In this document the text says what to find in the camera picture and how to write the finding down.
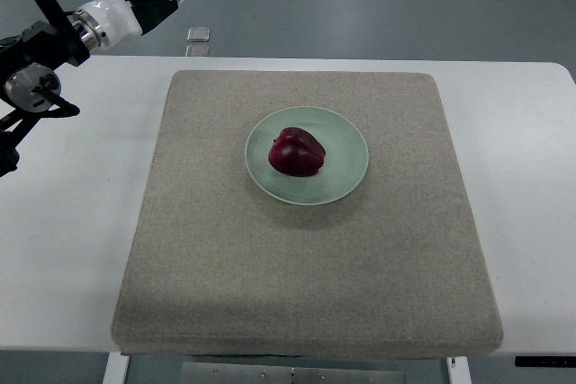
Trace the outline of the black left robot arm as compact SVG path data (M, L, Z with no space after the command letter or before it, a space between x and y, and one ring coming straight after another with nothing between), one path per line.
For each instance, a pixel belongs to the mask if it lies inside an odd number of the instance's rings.
M34 0L45 19L1 41L1 99L12 111L1 119L1 173L16 170L18 145L45 118L69 118L79 108L61 95L56 71L87 61L131 35L145 35L185 0L93 0L72 12L57 0Z

